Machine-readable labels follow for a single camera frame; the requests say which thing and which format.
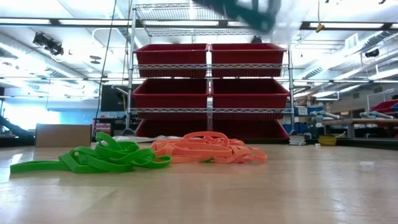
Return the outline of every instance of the wooden table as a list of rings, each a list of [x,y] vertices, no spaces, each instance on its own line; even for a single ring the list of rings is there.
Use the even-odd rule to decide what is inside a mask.
[[[334,124],[347,124],[347,137],[355,138],[355,124],[383,124],[390,127],[398,126],[398,119],[338,119],[332,121],[323,121],[325,127],[325,134],[330,134],[330,125]]]
[[[397,151],[259,147],[266,164],[11,177],[10,164],[70,149],[0,149],[0,223],[398,223]],[[375,162],[374,172],[363,172],[361,161]]]

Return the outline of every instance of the rubber band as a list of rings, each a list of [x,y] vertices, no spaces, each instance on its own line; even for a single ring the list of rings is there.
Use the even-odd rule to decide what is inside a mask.
[[[95,149],[76,147],[61,155],[59,161],[23,162],[11,165],[10,171],[12,174],[40,170],[64,170],[76,174],[129,172],[134,167],[163,168],[172,160],[167,155],[156,156],[152,149],[139,149],[135,142],[116,142],[105,133],[96,133],[96,140]]]
[[[247,147],[223,133],[202,131],[185,135],[182,139],[154,141],[150,147],[156,156],[170,156],[172,163],[214,162],[218,164],[265,162],[267,156],[256,147]]]

